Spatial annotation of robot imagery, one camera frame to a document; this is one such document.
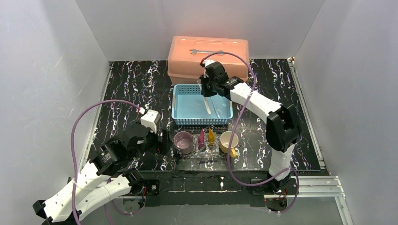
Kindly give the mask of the yellow toothpaste tube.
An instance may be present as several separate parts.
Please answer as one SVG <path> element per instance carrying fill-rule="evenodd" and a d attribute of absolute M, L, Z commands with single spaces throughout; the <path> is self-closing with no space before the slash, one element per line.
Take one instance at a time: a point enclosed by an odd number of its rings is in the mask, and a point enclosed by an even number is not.
<path fill-rule="evenodd" d="M 215 134 L 211 128 L 208 129 L 208 145 L 213 146 L 215 142 Z"/>

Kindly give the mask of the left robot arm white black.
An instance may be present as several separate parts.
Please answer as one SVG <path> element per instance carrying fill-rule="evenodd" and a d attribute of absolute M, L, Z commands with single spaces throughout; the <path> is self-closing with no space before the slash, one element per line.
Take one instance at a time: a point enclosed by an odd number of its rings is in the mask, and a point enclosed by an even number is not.
<path fill-rule="evenodd" d="M 106 141 L 76 178 L 53 197 L 34 202 L 33 210 L 45 225 L 75 225 L 74 218 L 83 220 L 98 207 L 127 194 L 140 196 L 138 204 L 143 208 L 147 196 L 158 195 L 160 182 L 144 178 L 129 162 L 139 153 L 166 153 L 170 145 L 168 130 L 158 136 L 135 124 Z"/>

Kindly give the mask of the clear plastic tray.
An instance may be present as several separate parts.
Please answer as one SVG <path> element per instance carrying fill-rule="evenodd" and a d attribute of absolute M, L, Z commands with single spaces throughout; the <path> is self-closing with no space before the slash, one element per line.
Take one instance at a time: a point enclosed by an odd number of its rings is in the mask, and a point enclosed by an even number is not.
<path fill-rule="evenodd" d="M 209 146 L 208 141 L 208 129 L 211 128 L 215 134 L 215 142 L 213 146 Z M 198 136 L 201 132 L 201 129 L 204 129 L 205 135 L 205 144 L 206 147 L 202 150 L 198 150 Z M 194 127 L 191 134 L 193 137 L 193 150 L 188 154 L 191 158 L 214 158 L 219 156 L 219 140 L 220 135 L 224 131 L 224 127 Z"/>

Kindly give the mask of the light blue plastic basket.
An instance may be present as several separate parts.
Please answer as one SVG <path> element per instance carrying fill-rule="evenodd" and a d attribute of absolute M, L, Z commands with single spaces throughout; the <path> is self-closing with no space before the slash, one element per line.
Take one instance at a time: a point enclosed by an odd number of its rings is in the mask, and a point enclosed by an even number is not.
<path fill-rule="evenodd" d="M 173 87 L 171 117 L 178 125 L 227 125 L 233 117 L 232 102 L 215 95 L 207 97 L 211 115 L 206 111 L 198 84 L 177 84 Z M 221 117 L 214 110 L 216 105 Z"/>

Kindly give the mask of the purple mug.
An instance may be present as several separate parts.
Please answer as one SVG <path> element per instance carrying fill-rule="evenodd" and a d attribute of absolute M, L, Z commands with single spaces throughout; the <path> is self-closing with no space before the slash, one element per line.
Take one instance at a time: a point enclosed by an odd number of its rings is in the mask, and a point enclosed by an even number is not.
<path fill-rule="evenodd" d="M 180 155 L 187 155 L 193 150 L 193 137 L 189 132 L 180 131 L 176 133 L 173 143 Z"/>

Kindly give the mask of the pink toothpaste tube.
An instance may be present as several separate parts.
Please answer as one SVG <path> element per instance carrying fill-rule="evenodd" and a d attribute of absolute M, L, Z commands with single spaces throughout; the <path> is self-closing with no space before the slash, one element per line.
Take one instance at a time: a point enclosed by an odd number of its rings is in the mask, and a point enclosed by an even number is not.
<path fill-rule="evenodd" d="M 197 142 L 198 142 L 198 150 L 199 151 L 202 151 L 205 147 L 206 147 L 206 144 L 205 144 L 205 135 L 204 135 L 204 129 L 201 129 L 201 132 L 200 132 L 200 134 L 199 134 L 199 136 L 198 136 L 198 139 L 197 139 Z"/>

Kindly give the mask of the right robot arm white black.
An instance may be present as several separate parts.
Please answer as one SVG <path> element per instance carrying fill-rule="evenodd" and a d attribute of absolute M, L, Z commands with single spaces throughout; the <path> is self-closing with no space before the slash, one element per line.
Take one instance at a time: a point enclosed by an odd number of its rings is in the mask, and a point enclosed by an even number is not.
<path fill-rule="evenodd" d="M 218 95 L 248 109 L 266 124 L 266 141 L 271 147 L 271 164 L 268 177 L 259 183 L 243 183 L 243 186 L 263 186 L 271 191 L 283 190 L 290 179 L 293 150 L 300 139 L 302 129 L 294 105 L 283 105 L 255 91 L 242 79 L 228 77 L 223 65 L 214 60 L 202 60 L 205 72 L 200 76 L 201 94 L 204 97 Z"/>

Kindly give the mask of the yellow mug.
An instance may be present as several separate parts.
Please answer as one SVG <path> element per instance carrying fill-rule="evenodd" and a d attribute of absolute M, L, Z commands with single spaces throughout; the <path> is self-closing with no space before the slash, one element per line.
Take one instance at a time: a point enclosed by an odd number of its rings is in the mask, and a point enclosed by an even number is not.
<path fill-rule="evenodd" d="M 232 131 L 226 131 L 221 134 L 219 147 L 220 150 L 227 154 L 228 150 L 230 150 L 230 156 L 232 158 L 237 157 L 236 147 L 238 146 L 239 138 L 237 134 L 234 134 Z"/>

